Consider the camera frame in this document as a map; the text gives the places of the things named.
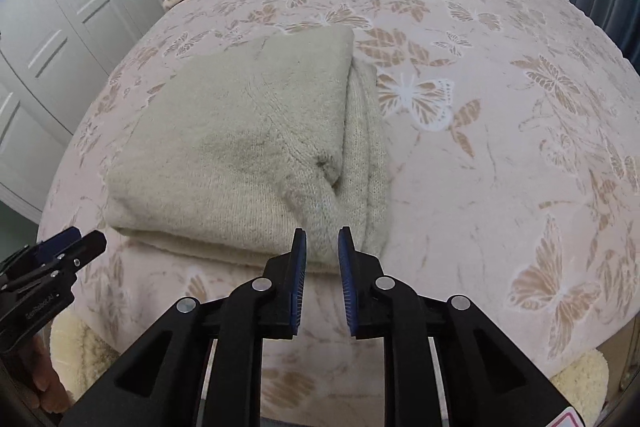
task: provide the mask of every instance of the finger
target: finger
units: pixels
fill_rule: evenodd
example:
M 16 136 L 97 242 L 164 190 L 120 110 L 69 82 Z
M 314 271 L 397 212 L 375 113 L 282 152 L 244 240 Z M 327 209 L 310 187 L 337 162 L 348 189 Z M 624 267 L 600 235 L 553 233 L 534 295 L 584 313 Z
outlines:
M 46 412 L 62 413 L 71 407 L 71 401 L 60 379 L 50 383 L 49 388 L 40 396 L 40 406 Z
M 34 359 L 33 369 L 31 375 L 33 377 L 33 383 L 40 391 L 46 391 L 50 384 L 55 381 L 60 381 L 56 370 L 53 369 L 51 363 L 51 357 L 44 347 L 44 343 L 36 341 L 34 346 L 37 356 Z

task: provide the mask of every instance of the bed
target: bed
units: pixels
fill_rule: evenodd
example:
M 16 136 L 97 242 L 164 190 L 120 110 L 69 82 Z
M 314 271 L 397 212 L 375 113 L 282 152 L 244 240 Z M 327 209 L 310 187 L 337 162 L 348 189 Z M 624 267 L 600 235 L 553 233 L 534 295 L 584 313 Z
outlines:
M 105 176 L 190 57 L 329 24 L 351 26 L 378 68 L 385 272 L 432 298 L 468 295 L 548 376 L 640 310 L 640 79 L 567 0 L 183 0 L 111 74 L 43 214 L 41 239 L 70 225 L 108 238 L 74 288 L 92 330 L 122 352 L 181 296 L 259 275 L 118 235 Z M 265 343 L 263 415 L 378 425 L 382 346 L 350 339 L 339 278 L 309 275 L 303 310 L 295 341 Z

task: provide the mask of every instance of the folded sweater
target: folded sweater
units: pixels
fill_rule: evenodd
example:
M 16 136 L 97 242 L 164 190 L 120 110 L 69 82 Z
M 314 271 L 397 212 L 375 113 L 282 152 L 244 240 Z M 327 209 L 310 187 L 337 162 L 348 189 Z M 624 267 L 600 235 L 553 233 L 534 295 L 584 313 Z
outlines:
M 263 265 L 306 230 L 335 271 L 338 230 L 380 254 L 388 174 L 376 71 L 329 26 L 195 57 L 142 114 L 108 172 L 106 219 L 165 250 Z

